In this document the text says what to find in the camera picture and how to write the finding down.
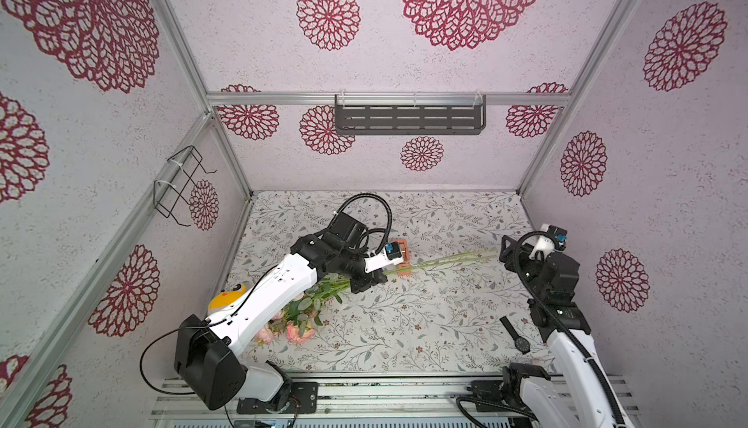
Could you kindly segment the pink artificial rose stem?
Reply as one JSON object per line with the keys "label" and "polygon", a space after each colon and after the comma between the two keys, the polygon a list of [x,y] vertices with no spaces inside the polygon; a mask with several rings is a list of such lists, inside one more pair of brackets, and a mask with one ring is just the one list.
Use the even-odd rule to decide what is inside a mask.
{"label": "pink artificial rose stem", "polygon": [[331,305],[342,305],[347,289],[340,287],[313,288],[293,299],[282,310],[282,322],[286,338],[292,344],[311,340],[317,330],[331,323]]}

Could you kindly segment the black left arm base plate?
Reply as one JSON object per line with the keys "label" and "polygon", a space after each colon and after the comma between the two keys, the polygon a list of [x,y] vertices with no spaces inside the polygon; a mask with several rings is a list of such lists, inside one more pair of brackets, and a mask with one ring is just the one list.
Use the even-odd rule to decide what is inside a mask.
{"label": "black left arm base plate", "polygon": [[237,414],[249,416],[257,414],[314,414],[319,400],[319,383],[317,381],[294,381],[285,383],[280,392],[270,401],[241,398]]}

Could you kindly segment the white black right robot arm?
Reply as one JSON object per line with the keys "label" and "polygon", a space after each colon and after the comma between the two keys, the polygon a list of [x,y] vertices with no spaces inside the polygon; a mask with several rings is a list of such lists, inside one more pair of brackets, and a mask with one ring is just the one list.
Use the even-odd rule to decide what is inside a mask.
{"label": "white black right robot arm", "polygon": [[632,427],[597,354],[591,328],[574,302],[580,264],[564,253],[566,231],[531,231],[502,237],[500,261],[530,295],[533,324],[554,357],[574,408],[560,400],[541,366],[511,364],[503,369],[502,395],[509,407],[543,427]]}

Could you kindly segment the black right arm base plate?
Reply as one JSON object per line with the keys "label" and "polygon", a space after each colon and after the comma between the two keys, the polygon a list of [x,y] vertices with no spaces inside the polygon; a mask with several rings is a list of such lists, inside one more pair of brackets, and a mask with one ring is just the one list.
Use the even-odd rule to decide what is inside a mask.
{"label": "black right arm base plate", "polygon": [[505,382],[500,379],[475,379],[469,384],[471,397],[478,400],[475,403],[478,412],[509,412],[511,409],[528,412],[532,410],[520,398],[520,379]]}

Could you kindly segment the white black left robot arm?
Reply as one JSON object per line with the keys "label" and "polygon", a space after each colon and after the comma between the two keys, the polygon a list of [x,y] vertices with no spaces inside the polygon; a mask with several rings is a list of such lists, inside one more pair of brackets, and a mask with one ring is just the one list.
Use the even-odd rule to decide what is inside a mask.
{"label": "white black left robot arm", "polygon": [[325,276],[348,278],[352,293],[386,282],[385,270],[403,262],[400,246],[385,241],[365,252],[365,225],[338,214],[324,231],[300,237],[249,291],[229,305],[186,318],[177,333],[175,371],[209,410],[235,398],[286,406],[290,378],[272,363],[245,364],[241,356],[260,331],[291,301]]}

